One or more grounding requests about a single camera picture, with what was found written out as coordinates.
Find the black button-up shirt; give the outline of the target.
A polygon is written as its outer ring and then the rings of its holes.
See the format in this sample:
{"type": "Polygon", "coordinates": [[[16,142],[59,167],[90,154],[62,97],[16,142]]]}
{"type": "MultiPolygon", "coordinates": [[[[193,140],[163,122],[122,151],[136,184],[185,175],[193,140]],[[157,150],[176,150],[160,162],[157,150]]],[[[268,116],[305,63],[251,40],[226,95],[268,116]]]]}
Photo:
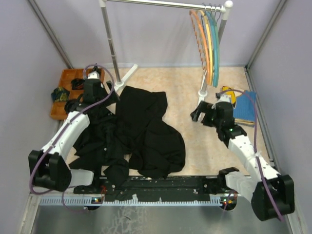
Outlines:
{"type": "Polygon", "coordinates": [[[88,111],[89,126],[80,134],[73,147],[78,157],[69,164],[71,169],[104,173],[116,187],[129,175],[124,149],[116,136],[117,117],[106,107],[88,111]]]}

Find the black t-shirt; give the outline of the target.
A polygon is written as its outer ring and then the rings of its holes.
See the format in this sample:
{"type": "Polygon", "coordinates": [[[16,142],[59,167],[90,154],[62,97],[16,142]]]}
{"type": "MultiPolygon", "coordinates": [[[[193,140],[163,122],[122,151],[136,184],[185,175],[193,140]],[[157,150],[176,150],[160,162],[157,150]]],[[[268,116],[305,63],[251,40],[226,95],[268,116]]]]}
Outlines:
{"type": "Polygon", "coordinates": [[[168,107],[165,92],[126,86],[116,104],[117,136],[130,155],[129,167],[151,178],[182,171],[186,147],[181,133],[162,118],[168,107]]]}

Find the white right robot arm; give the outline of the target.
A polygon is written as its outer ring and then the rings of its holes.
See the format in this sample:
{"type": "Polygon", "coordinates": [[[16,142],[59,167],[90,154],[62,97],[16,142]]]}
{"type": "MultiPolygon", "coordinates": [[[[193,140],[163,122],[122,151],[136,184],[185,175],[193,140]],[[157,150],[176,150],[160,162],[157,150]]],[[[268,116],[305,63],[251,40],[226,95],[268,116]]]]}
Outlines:
{"type": "Polygon", "coordinates": [[[237,168],[219,171],[218,188],[224,193],[234,190],[247,199],[261,221],[281,218],[295,211],[294,182],[289,175],[280,174],[256,152],[246,131],[235,123],[232,104],[201,101],[191,113],[193,121],[203,114],[202,124],[214,127],[220,141],[240,160],[249,176],[237,168]]]}

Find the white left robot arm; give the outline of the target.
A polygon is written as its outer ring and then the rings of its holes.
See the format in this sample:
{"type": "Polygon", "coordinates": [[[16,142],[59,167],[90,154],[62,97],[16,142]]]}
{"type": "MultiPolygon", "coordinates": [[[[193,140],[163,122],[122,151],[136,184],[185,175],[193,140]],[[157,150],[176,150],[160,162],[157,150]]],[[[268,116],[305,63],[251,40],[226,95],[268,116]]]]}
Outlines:
{"type": "Polygon", "coordinates": [[[99,78],[88,78],[84,81],[81,98],[67,104],[68,115],[63,125],[48,143],[40,150],[32,150],[28,156],[32,194],[64,192],[77,186],[84,186],[93,194],[101,189],[94,169],[75,169],[66,163],[66,159],[81,134],[95,121],[94,115],[115,99],[113,80],[103,83],[99,78]]]}

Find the blue yellow folded shirt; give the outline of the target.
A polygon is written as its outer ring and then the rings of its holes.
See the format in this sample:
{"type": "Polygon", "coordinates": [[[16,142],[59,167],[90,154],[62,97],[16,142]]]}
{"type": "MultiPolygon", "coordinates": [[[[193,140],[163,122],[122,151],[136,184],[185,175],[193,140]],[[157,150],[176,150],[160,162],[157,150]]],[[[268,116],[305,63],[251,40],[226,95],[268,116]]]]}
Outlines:
{"type": "Polygon", "coordinates": [[[246,95],[237,91],[228,91],[225,94],[229,95],[231,98],[235,123],[254,127],[255,113],[254,106],[250,99],[246,95]]]}

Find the orange hanger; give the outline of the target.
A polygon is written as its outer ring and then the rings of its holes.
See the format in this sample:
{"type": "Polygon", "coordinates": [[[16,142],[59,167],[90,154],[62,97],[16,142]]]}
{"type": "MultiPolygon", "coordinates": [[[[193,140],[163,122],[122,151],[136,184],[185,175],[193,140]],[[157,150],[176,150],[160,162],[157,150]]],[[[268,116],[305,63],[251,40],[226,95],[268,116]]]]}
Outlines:
{"type": "Polygon", "coordinates": [[[190,10],[189,15],[193,25],[195,39],[199,51],[201,66],[204,71],[204,78],[207,85],[210,85],[210,61],[206,31],[203,31],[198,10],[190,10]]]}

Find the green hanger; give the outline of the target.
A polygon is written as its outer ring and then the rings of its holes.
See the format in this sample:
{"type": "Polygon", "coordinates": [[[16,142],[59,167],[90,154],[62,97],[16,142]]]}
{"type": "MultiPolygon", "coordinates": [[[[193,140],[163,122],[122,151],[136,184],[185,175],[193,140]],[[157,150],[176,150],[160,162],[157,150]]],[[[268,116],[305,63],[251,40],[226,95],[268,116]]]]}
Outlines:
{"type": "Polygon", "coordinates": [[[211,26],[214,30],[214,79],[213,79],[213,86],[218,86],[219,81],[219,37],[218,37],[218,28],[215,21],[215,17],[210,13],[211,17],[211,26]]]}

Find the yellow hanger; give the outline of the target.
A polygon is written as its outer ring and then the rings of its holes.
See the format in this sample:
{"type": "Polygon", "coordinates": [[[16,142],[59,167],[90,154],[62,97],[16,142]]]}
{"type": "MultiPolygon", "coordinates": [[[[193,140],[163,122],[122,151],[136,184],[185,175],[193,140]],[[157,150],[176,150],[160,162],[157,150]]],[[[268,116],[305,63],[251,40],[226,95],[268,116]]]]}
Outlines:
{"type": "Polygon", "coordinates": [[[211,33],[211,26],[209,19],[204,13],[204,20],[205,20],[205,26],[206,26],[206,34],[207,34],[207,42],[208,42],[208,52],[209,52],[209,61],[210,61],[210,85],[213,86],[213,80],[214,80],[214,53],[213,53],[213,38],[211,33]]]}

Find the dark orange patterned cloth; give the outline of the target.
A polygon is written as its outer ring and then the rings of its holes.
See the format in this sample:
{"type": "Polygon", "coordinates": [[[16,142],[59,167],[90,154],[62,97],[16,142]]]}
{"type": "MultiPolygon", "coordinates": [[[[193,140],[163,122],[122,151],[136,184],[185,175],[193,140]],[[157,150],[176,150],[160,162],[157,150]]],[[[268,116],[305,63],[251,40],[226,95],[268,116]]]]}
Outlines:
{"type": "Polygon", "coordinates": [[[83,86],[84,86],[84,79],[75,78],[71,80],[72,90],[83,90],[83,86]]]}

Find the rolled black tie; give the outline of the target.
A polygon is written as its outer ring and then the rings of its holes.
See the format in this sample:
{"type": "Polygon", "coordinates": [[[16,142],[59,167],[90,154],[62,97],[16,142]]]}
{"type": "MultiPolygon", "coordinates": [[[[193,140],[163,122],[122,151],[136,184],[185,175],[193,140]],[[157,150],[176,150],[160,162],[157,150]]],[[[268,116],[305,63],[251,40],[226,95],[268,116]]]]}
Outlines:
{"type": "Polygon", "coordinates": [[[75,111],[78,104],[79,104],[79,101],[77,99],[68,100],[64,106],[64,110],[66,114],[69,114],[70,112],[75,111]]]}

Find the green floral folded cloth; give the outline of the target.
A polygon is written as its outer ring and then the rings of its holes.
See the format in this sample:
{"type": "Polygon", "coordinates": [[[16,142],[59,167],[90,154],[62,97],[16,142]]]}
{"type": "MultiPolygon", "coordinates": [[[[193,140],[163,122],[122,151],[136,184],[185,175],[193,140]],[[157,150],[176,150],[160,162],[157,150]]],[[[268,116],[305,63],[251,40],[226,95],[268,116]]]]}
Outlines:
{"type": "Polygon", "coordinates": [[[70,91],[64,87],[58,87],[51,93],[53,102],[67,102],[69,99],[70,91]]]}

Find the wooden compartment tray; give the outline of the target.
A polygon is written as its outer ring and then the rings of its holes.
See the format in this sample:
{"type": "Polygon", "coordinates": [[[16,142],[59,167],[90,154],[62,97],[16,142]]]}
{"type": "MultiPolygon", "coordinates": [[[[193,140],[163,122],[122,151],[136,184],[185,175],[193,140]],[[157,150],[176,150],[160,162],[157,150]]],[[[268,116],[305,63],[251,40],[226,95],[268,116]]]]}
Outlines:
{"type": "Polygon", "coordinates": [[[63,70],[58,87],[51,93],[53,104],[50,117],[65,120],[71,111],[83,111],[103,100],[108,95],[103,81],[104,70],[98,66],[85,70],[63,70]]]}

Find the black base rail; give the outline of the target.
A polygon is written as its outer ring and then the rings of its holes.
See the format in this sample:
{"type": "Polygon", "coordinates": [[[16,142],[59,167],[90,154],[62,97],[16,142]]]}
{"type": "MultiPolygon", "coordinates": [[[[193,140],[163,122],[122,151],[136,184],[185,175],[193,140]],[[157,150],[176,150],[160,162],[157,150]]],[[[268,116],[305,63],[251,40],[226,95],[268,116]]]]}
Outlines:
{"type": "Polygon", "coordinates": [[[225,196],[230,189],[221,184],[217,176],[169,176],[151,179],[129,176],[117,186],[106,177],[100,178],[100,188],[106,188],[106,201],[188,202],[210,201],[214,195],[225,196]]]}

